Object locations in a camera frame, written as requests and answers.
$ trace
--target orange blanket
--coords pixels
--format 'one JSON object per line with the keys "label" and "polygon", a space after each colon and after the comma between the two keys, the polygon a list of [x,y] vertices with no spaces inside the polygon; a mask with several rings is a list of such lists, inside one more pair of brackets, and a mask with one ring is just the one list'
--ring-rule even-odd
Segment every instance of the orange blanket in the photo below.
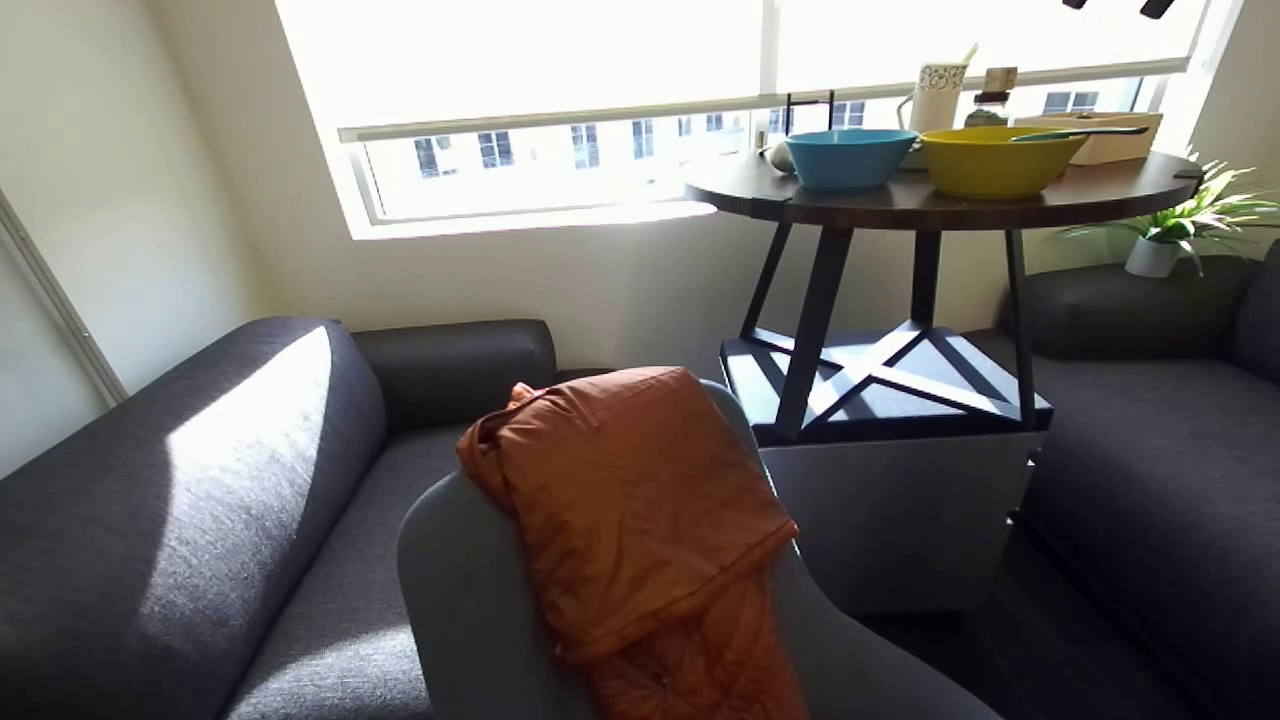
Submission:
{"label": "orange blanket", "polygon": [[518,390],[457,453],[512,511],[557,653],[605,718],[802,718],[768,588],[797,523],[697,378]]}

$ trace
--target sofa cushion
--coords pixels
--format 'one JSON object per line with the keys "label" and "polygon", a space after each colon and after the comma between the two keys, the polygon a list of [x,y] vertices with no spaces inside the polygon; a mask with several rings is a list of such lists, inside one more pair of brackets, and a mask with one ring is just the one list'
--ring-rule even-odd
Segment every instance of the sofa cushion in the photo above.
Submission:
{"label": "sofa cushion", "polygon": [[469,423],[506,402],[512,381],[552,383],[557,349],[540,321],[474,321],[355,333],[382,383],[390,434]]}
{"label": "sofa cushion", "polygon": [[399,437],[368,473],[281,614],[231,718],[428,718],[428,686],[395,581],[409,506],[451,473],[458,427]]}
{"label": "sofa cushion", "polygon": [[1171,280],[1138,280],[1114,266],[1065,267],[1024,280],[1024,335],[1039,357],[1221,357],[1257,266],[1202,255]]}
{"label": "sofa cushion", "polygon": [[1280,390],[1225,359],[1036,371],[1029,523],[1221,718],[1280,718]]}
{"label": "sofa cushion", "polygon": [[0,481],[0,718],[216,718],[382,405],[346,333],[256,321]]}
{"label": "sofa cushion", "polygon": [[1232,359],[1280,383],[1280,245],[1270,245],[1236,312]]}

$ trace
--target white wall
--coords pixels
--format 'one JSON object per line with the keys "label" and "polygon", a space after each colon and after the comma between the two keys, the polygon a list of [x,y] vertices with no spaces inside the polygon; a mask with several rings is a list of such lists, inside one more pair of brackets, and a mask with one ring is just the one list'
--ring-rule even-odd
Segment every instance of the white wall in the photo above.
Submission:
{"label": "white wall", "polygon": [[[353,245],[272,0],[150,3],[289,312],[342,315],[364,330],[527,312],[552,321],[562,363],[692,359],[736,330],[770,234],[746,221]],[[1248,27],[1277,27],[1277,21],[1280,7],[1270,3],[1248,7]],[[1280,170],[1267,133],[1280,116],[1267,78],[1277,64],[1277,45],[1232,47],[1225,83],[1238,83],[1238,94],[1217,94],[1210,101],[1217,137],[1238,139],[1232,152],[1264,170]],[[1226,114],[1238,95],[1253,95],[1257,116]],[[1036,234],[1029,267],[1097,266],[1114,253],[1114,240]],[[778,321],[801,307],[802,261],[797,255],[782,267],[782,292],[770,304]],[[985,330],[998,292],[1002,253],[993,238],[947,245],[942,323]],[[860,240],[848,261],[839,321],[897,321],[904,304],[904,238]]]}
{"label": "white wall", "polygon": [[[5,0],[0,194],[122,390],[262,312],[262,280],[145,0]],[[0,473],[98,413],[0,253]]]}

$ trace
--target green plant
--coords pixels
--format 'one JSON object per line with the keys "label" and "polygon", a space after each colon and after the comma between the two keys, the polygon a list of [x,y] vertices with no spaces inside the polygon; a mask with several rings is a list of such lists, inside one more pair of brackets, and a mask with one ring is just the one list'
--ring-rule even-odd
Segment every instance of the green plant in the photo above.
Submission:
{"label": "green plant", "polygon": [[1174,245],[1185,255],[1195,261],[1195,267],[1198,267],[1198,255],[1195,255],[1198,238],[1236,238],[1248,225],[1280,215],[1277,197],[1232,194],[1232,183],[1253,170],[1232,170],[1226,159],[1202,159],[1198,170],[1202,170],[1202,182],[1195,197],[1189,197],[1174,209],[1153,212],[1143,221],[1121,225],[1153,245]]}

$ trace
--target gray armchair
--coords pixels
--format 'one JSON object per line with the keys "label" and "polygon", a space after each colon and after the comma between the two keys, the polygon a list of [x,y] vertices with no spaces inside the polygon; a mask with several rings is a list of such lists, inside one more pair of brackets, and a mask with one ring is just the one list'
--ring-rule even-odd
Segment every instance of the gray armchair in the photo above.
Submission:
{"label": "gray armchair", "polygon": [[[713,390],[713,397],[746,441],[736,402],[718,390]],[[778,636],[816,720],[994,718],[959,686],[826,605],[797,554],[778,554],[770,576]],[[552,655],[540,630],[517,523],[469,478],[446,478],[409,511],[399,531],[399,588],[438,718],[597,718],[592,696],[570,668]]]}

